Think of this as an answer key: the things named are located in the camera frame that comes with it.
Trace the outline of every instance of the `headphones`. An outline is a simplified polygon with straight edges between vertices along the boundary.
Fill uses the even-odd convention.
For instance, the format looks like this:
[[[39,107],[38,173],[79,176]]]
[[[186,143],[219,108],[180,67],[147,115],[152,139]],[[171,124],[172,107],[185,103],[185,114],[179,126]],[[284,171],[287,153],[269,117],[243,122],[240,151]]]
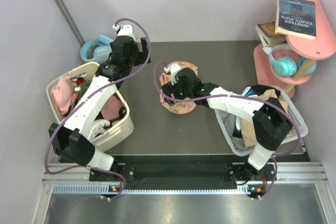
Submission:
[[[297,69],[302,66],[302,64],[306,61],[305,57],[301,57],[298,66],[296,62],[288,57],[284,56],[279,59],[274,59],[273,53],[278,50],[291,50],[293,51],[287,43],[276,45],[275,47],[264,47],[264,52],[268,54],[268,60],[270,64],[273,66],[274,71],[279,76],[292,76],[296,73]],[[305,74],[311,74],[315,71],[317,66],[317,62],[310,68]]]
[[[91,40],[82,47],[80,50],[80,56],[85,63],[97,62],[99,64],[108,60],[110,53],[112,52],[110,43],[113,40],[105,35],[99,35],[97,39]],[[89,58],[89,51],[96,47],[94,52],[90,52],[92,58]]]

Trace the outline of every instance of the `stacked book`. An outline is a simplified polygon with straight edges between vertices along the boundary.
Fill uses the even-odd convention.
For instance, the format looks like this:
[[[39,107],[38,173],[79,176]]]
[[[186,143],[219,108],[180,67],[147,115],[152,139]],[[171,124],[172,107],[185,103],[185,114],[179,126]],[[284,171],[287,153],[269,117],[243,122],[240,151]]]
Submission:
[[[286,41],[285,35],[316,38],[315,3],[306,0],[278,0],[276,20],[256,25],[264,47]]]

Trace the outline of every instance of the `white wall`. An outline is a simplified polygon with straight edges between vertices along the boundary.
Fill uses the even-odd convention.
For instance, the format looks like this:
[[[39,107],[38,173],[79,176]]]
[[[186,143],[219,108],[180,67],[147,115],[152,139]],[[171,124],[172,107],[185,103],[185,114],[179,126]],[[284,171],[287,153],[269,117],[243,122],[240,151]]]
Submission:
[[[53,115],[47,84],[78,66],[79,44],[53,0],[0,0],[0,222],[29,223]]]
[[[336,32],[336,1],[320,0]],[[306,144],[314,161],[322,161],[336,195],[336,54],[319,61],[311,80],[296,87],[294,102],[306,121]]]
[[[134,18],[152,41],[259,39],[255,24],[275,19],[276,0],[64,0],[85,40],[111,35]]]

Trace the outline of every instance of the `white laundry basket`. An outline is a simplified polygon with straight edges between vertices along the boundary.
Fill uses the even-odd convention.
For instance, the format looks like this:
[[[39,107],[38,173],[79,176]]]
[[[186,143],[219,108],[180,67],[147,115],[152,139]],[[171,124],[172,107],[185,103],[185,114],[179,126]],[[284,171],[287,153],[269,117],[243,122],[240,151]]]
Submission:
[[[70,72],[65,73],[64,76],[69,75],[70,78],[81,76],[86,81],[90,81],[95,75],[98,67],[99,67],[98,63],[89,62],[78,68],[72,69]],[[46,89],[48,101],[54,113],[54,116],[57,120],[57,123],[60,123],[60,121],[64,118],[61,115],[59,109],[55,106],[54,96],[52,95],[53,94],[52,90],[57,84],[59,78],[52,81],[47,86],[47,89]],[[90,140],[90,142],[93,143],[97,147],[97,149],[101,150],[102,152],[105,152],[109,150],[110,148],[119,144],[126,137],[128,137],[134,130],[134,125],[130,117],[130,108],[128,107],[126,101],[124,100],[124,98],[122,97],[122,95],[120,94],[118,90],[115,94],[118,96],[121,103],[126,108],[126,116],[122,120],[120,120],[118,123],[116,123],[112,128],[108,129],[105,133]]]
[[[273,86],[273,87],[281,91],[279,99],[288,102],[288,114],[299,126],[301,137],[306,136],[308,134],[308,127],[305,124],[305,121],[303,120],[299,111],[294,106],[293,102],[290,100],[288,95],[286,95],[284,90],[282,90],[281,88],[277,86]],[[229,114],[222,110],[215,110],[215,113],[216,113],[216,117],[219,122],[219,125],[221,126],[220,128],[222,128],[224,137],[227,143],[230,145],[233,153],[236,154],[237,156],[247,156],[251,154],[254,148],[253,146],[246,148],[244,144],[244,140],[242,138],[233,137],[236,116]],[[298,136],[294,128],[291,130],[291,132],[292,132],[292,136],[285,139],[282,142],[282,144],[298,139]]]

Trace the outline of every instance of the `shelf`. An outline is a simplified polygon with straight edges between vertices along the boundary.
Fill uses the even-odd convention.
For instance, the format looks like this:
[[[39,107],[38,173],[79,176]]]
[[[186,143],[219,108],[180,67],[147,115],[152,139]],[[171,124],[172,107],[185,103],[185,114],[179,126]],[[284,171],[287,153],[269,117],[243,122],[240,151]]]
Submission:
[[[306,39],[293,35],[286,36],[289,46],[306,58],[323,60],[336,52],[336,36],[319,0],[315,2],[316,38]]]
[[[268,61],[267,54],[262,49],[262,44],[256,46],[253,52],[254,63],[257,72],[258,84],[266,86],[278,86],[284,89],[287,83],[280,81],[271,71],[271,67]],[[287,95],[292,98],[295,93],[295,88],[293,88]]]
[[[280,81],[283,81],[284,83],[287,83],[287,84],[294,84],[294,85],[301,85],[301,84],[304,84],[305,82],[307,82],[312,74],[308,74],[306,76],[303,76],[300,80],[298,81],[293,81],[292,80],[292,76],[289,76],[289,77],[283,77],[283,76],[279,76],[275,73],[274,71],[274,68],[271,66],[271,64],[269,63],[269,60],[268,60],[268,56],[267,54],[263,51],[263,53],[265,54],[265,57],[266,57],[266,61],[268,63],[268,66],[270,68],[270,70],[272,71],[272,73],[274,74],[274,76],[276,78],[278,78]],[[280,57],[284,57],[284,56],[288,56],[290,58],[292,58],[295,62],[296,62],[296,65],[298,66],[299,64],[299,61],[301,59],[301,56],[299,56],[296,52],[294,51],[291,51],[291,50],[278,50],[278,51],[275,51],[273,53],[273,57],[277,60],[279,59]]]

